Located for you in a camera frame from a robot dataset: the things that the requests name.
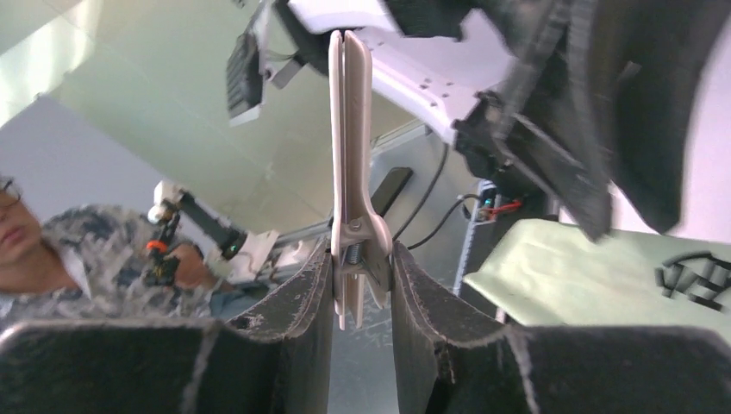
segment eyeglasses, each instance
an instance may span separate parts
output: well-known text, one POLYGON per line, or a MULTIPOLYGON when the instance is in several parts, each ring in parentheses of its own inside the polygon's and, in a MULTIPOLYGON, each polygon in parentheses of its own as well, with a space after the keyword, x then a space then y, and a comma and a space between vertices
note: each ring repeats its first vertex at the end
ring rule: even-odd
POLYGON ((21 201, 22 191, 14 179, 0 178, 0 208, 10 207, 21 201))

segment black cable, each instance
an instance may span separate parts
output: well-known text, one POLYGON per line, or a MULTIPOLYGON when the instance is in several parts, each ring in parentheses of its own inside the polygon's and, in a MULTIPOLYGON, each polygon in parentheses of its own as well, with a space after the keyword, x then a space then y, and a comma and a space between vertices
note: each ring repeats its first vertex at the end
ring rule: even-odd
POLYGON ((414 211, 411 211, 411 215, 409 218, 406 219, 406 221, 401 225, 401 228, 393 235, 393 240, 395 241, 398 239, 398 236, 400 236, 404 230, 406 230, 407 227, 409 227, 409 224, 411 224, 412 221, 414 221, 414 217, 416 217, 416 214, 419 213, 419 210, 422 209, 424 204, 427 202, 427 198, 429 198, 429 195, 432 193, 432 190, 434 189, 434 186, 436 185, 437 179, 441 176, 441 172, 444 171, 444 165, 447 163, 447 156, 449 155, 449 144, 444 144, 444 152, 441 154, 441 160, 439 162, 439 166, 436 169, 436 173, 432 177, 432 182, 429 183, 429 187, 427 188, 427 192, 424 193, 422 199, 419 201, 419 204, 416 205, 416 208, 414 208, 414 211))
POLYGON ((431 233, 429 233, 426 237, 424 237, 423 239, 421 239, 419 242, 414 243, 411 246, 408 246, 407 249, 408 250, 413 250, 415 248, 420 248, 421 246, 424 245, 424 243, 426 243, 429 240, 431 240, 431 238, 434 237, 434 235, 436 235, 437 232, 439 232, 439 230, 441 230, 441 228, 444 226, 444 224, 449 219, 449 216, 451 216, 452 213, 455 210, 457 210, 457 207, 460 207, 465 202, 465 200, 468 200, 470 198, 475 199, 475 200, 479 200, 480 199, 480 197, 477 194, 465 194, 463 196, 459 196, 459 200, 457 200, 454 204, 452 204, 452 207, 450 207, 449 210, 447 210, 447 213, 444 215, 444 217, 441 218, 441 221, 439 222, 439 224, 436 225, 436 227, 434 228, 434 230, 432 230, 431 233))

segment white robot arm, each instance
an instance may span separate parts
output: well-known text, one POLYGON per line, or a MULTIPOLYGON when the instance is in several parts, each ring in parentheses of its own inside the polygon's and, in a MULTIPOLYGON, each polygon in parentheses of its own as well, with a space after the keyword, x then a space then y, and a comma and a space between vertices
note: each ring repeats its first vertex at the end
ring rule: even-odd
POLYGON ((694 99, 731 3, 261 2, 297 46, 291 61, 323 76, 330 34, 352 30, 371 53, 373 90, 501 194, 547 194, 592 240, 611 229, 611 182, 652 229, 678 223, 694 99))
MULTIPOLYGON (((230 264, 229 283, 239 284, 256 279, 262 266, 269 259, 279 232, 270 230, 254 234, 239 230, 232 225, 225 225, 210 215, 183 186, 168 181, 160 181, 154 190, 154 206, 147 214, 147 219, 160 227, 156 237, 171 237, 178 225, 179 215, 185 213, 216 244, 214 257, 230 264)), ((157 240, 167 244, 168 240, 157 240)), ((162 278, 170 283, 170 278, 162 278)))

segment metal spring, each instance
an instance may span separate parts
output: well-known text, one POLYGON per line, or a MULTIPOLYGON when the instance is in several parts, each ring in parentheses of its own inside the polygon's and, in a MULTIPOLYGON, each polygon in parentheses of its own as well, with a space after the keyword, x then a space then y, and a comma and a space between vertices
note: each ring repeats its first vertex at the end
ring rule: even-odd
POLYGON ((360 263, 360 249, 363 247, 363 243, 353 244, 348 246, 345 252, 345 261, 351 265, 357 265, 360 263))

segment red wire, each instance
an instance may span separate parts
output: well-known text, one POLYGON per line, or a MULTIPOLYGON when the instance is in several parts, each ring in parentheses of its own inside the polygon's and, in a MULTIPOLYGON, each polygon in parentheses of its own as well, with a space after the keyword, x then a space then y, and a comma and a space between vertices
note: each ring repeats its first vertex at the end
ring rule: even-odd
POLYGON ((494 208, 494 209, 493 208, 485 208, 484 211, 487 212, 489 219, 492 220, 498 214, 501 214, 501 213, 512 213, 512 212, 514 212, 514 211, 518 210, 522 205, 523 204, 521 203, 520 200, 513 200, 512 203, 503 204, 500 207, 497 207, 497 208, 494 208))

